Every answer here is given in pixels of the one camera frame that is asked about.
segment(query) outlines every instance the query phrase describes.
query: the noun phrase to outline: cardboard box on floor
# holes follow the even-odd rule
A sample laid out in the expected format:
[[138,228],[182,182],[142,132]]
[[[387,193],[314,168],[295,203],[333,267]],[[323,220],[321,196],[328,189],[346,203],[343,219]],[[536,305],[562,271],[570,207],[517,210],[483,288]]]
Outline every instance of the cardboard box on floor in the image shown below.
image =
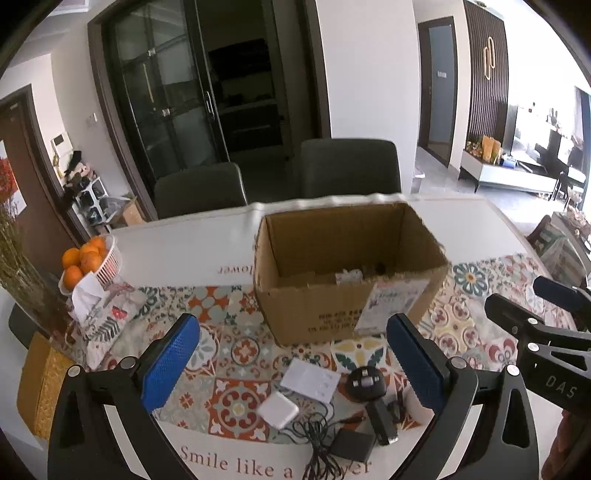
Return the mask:
[[[335,273],[355,268],[385,275],[364,272],[361,282],[337,284]],[[448,268],[440,245],[407,203],[333,207],[265,216],[254,284],[280,345],[316,343],[350,338],[362,311],[372,307],[370,294],[389,295],[378,287],[392,282],[421,285],[418,298],[407,302],[408,317],[418,324]]]

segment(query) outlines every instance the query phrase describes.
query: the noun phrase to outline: screw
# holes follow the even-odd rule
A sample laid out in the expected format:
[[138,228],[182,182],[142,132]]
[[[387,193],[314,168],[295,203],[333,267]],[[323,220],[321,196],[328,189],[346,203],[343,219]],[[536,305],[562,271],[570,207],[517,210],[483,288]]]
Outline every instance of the screw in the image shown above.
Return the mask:
[[509,375],[513,375],[514,377],[516,377],[517,375],[519,375],[519,368],[516,365],[508,365],[507,373]]
[[119,366],[125,370],[133,368],[135,366],[135,357],[126,356],[121,362],[119,362]]
[[467,363],[461,356],[454,356],[452,357],[452,365],[456,368],[466,368]]
[[68,369],[68,377],[76,377],[80,374],[81,371],[82,369],[80,368],[80,365],[72,365]]

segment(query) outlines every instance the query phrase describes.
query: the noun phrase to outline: black power adapter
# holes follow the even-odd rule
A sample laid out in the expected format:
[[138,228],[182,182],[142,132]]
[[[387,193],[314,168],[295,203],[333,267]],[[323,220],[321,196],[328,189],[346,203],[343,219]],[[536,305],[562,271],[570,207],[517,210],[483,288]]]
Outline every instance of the black power adapter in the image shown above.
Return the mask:
[[365,406],[365,411],[380,445],[390,445],[398,440],[398,430],[392,414],[381,398],[369,402]]
[[354,430],[340,429],[333,443],[330,453],[354,462],[365,463],[374,449],[375,436]]

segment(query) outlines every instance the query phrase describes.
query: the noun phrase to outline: table runner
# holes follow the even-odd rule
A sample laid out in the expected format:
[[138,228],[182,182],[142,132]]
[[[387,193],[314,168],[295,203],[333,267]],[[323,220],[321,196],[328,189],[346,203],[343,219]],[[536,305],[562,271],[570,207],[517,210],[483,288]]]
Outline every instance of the table runner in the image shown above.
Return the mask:
[[[451,265],[418,329],[447,356],[461,355],[473,368],[499,371],[515,362],[517,341],[486,318],[484,301],[490,294],[509,297],[540,315],[547,325],[574,327],[570,315],[534,295],[532,283],[540,273],[536,260],[521,254]],[[102,369],[114,368],[127,355],[140,356],[183,312],[193,313],[201,325],[199,346],[166,405],[154,411],[161,421],[233,439],[301,443],[291,424],[277,431],[256,414],[272,391],[281,390],[299,406],[295,420],[319,412],[330,421],[363,412],[363,404],[349,398],[344,388],[347,374],[358,366],[379,368],[390,393],[407,384],[383,335],[319,345],[276,345],[252,286],[140,289],[148,301],[115,342]],[[281,389],[279,383],[293,357],[342,374],[330,404]],[[402,428],[416,425],[407,417]]]

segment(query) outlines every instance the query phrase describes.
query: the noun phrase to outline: printed label on box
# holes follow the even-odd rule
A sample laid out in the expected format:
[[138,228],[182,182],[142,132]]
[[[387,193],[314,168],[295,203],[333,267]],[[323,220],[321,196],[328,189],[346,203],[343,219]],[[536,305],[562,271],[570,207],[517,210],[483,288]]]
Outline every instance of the printed label on box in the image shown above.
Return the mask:
[[384,333],[388,319],[395,313],[408,315],[428,284],[428,279],[377,282],[359,316],[355,333]]

